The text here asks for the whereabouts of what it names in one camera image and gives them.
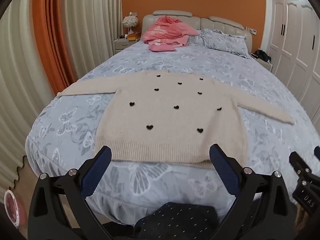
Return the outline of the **white wardrobe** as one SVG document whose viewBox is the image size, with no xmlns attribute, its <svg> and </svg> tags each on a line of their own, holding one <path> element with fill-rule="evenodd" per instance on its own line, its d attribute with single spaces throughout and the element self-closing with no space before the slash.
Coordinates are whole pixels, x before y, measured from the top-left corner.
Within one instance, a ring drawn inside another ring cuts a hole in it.
<svg viewBox="0 0 320 240">
<path fill-rule="evenodd" d="M 308 0 L 272 0 L 272 73 L 310 119 L 319 111 L 319 18 Z"/>
</svg>

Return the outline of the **orange box on nightstand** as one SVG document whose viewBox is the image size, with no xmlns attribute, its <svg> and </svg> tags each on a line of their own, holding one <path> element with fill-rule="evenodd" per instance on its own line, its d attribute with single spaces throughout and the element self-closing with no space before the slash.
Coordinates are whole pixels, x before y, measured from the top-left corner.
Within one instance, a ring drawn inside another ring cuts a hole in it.
<svg viewBox="0 0 320 240">
<path fill-rule="evenodd" d="M 136 41 L 138 39 L 140 39 L 140 36 L 141 36 L 141 32 L 138 32 L 138 33 L 130 33 L 128 36 L 127 36 L 127 39 L 129 41 Z"/>
</svg>

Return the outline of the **beige sweater with black hearts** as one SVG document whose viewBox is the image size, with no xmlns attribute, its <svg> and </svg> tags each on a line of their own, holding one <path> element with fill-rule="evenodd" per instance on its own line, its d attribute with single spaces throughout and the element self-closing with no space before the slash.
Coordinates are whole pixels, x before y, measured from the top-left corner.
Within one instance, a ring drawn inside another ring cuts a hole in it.
<svg viewBox="0 0 320 240">
<path fill-rule="evenodd" d="M 281 108 L 216 79 L 165 71 L 78 81 L 61 96 L 112 94 L 100 119 L 95 146 L 115 160 L 206 166 L 209 148 L 244 164 L 247 137 L 241 108 L 286 124 Z"/>
</svg>

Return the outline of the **beige pleated curtain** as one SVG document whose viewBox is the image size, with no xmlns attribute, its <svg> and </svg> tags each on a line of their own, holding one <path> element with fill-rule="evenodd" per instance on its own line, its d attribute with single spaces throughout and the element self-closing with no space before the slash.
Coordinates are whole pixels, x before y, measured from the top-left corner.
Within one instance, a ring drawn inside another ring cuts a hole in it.
<svg viewBox="0 0 320 240">
<path fill-rule="evenodd" d="M 64 33 L 76 80 L 114 54 L 121 0 L 63 0 Z M 1 0 L 1 194 L 18 180 L 25 140 L 56 94 L 36 46 L 31 0 Z"/>
</svg>

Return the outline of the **blue floral pillow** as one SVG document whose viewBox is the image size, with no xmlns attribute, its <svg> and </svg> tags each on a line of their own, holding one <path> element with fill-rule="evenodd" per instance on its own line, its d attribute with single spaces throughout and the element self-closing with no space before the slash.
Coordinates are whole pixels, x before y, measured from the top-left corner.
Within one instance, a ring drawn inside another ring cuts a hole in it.
<svg viewBox="0 0 320 240">
<path fill-rule="evenodd" d="M 216 29 L 197 30 L 199 35 L 189 36 L 187 45 L 219 50 L 246 59 L 250 58 L 246 38 L 239 35 L 225 34 Z"/>
</svg>

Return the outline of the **white bedside table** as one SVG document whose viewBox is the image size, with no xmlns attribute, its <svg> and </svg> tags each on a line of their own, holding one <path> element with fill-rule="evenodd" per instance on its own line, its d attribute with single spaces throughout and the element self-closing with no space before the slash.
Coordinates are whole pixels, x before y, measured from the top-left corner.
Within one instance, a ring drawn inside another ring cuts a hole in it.
<svg viewBox="0 0 320 240">
<path fill-rule="evenodd" d="M 127 47 L 137 43 L 140 41 L 140 38 L 134 41 L 129 41 L 125 38 L 118 38 L 114 40 L 114 48 L 115 48 L 115 54 L 121 52 L 122 50 L 126 49 Z"/>
</svg>

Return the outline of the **orange curtain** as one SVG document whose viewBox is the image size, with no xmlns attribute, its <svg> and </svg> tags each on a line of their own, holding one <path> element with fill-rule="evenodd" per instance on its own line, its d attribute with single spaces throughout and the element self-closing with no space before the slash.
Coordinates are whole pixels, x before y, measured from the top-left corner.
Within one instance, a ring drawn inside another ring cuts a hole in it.
<svg viewBox="0 0 320 240">
<path fill-rule="evenodd" d="M 63 0 L 31 0 L 36 46 L 55 94 L 76 81 L 69 59 L 63 20 Z"/>
</svg>

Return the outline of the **beige padded headboard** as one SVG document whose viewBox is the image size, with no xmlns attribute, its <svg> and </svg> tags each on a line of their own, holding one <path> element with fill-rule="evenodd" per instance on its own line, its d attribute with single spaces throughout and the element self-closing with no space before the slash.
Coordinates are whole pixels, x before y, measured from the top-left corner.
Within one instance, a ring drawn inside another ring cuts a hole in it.
<svg viewBox="0 0 320 240">
<path fill-rule="evenodd" d="M 179 10 L 156 10 L 151 15 L 146 15 L 142 21 L 142 34 L 144 34 L 149 27 L 151 27 L 160 17 L 170 16 L 177 18 L 194 29 L 216 29 L 225 34 L 244 36 L 246 38 L 246 45 L 248 52 L 252 52 L 252 35 L 240 23 L 216 16 L 209 16 L 208 18 L 199 18 L 193 16 L 191 12 Z"/>
</svg>

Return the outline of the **red round disc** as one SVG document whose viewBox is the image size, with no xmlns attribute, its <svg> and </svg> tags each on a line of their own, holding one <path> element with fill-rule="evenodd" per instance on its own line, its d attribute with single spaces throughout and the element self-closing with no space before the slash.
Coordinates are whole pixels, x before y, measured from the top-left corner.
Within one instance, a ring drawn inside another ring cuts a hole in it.
<svg viewBox="0 0 320 240">
<path fill-rule="evenodd" d="M 4 194 L 4 207 L 8 218 L 16 228 L 25 223 L 26 218 L 23 205 L 11 190 L 7 190 Z"/>
</svg>

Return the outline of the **dark dotted trousers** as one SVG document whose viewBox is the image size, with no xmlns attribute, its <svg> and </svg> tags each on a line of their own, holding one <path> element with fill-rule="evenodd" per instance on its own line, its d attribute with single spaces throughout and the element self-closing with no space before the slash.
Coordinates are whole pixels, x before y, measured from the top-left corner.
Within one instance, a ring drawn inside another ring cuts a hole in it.
<svg viewBox="0 0 320 240">
<path fill-rule="evenodd" d="M 135 224 L 136 239 L 210 239 L 219 226 L 213 207 L 169 202 Z"/>
</svg>

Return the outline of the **blue butterfly bedspread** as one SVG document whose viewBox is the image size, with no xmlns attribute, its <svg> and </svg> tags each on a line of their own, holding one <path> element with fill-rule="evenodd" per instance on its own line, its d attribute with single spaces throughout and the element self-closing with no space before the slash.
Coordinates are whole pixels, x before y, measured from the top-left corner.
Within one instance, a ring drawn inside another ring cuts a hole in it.
<svg viewBox="0 0 320 240">
<path fill-rule="evenodd" d="M 168 202 L 234 202 L 209 158 L 218 144 L 259 174 L 279 171 L 289 194 L 297 152 L 319 174 L 319 135 L 291 92 L 254 59 L 199 46 L 154 53 L 138 42 L 60 93 L 25 142 L 36 175 L 66 174 L 103 147 L 112 161 L 86 200 L 133 225 Z"/>
</svg>

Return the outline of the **black items on nightstand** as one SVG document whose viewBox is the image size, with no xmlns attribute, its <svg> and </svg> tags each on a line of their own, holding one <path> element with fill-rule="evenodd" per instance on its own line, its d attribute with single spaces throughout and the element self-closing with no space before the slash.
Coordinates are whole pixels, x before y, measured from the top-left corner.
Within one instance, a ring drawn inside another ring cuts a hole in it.
<svg viewBox="0 0 320 240">
<path fill-rule="evenodd" d="M 261 59 L 264 62 L 270 63 L 271 57 L 268 56 L 263 50 L 257 49 L 254 53 L 251 54 L 255 59 Z"/>
</svg>

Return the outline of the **right bedside table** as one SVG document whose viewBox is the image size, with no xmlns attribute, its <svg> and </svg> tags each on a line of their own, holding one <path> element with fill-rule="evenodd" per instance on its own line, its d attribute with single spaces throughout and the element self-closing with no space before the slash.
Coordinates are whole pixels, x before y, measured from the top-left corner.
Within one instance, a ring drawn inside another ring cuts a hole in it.
<svg viewBox="0 0 320 240">
<path fill-rule="evenodd" d="M 251 57 L 253 57 L 255 61 L 257 61 L 260 65 L 266 68 L 269 72 L 272 72 L 273 65 L 271 63 L 263 61 L 262 59 L 256 57 L 254 54 L 251 54 Z"/>
</svg>

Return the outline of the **pink garment on bed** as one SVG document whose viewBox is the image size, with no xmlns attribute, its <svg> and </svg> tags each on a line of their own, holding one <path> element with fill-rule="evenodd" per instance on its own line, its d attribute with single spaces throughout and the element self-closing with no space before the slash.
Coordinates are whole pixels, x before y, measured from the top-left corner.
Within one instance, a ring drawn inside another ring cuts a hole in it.
<svg viewBox="0 0 320 240">
<path fill-rule="evenodd" d="M 151 51 L 165 52 L 186 46 L 191 36 L 199 36 L 199 32 L 182 20 L 162 16 L 142 34 L 141 40 Z"/>
</svg>

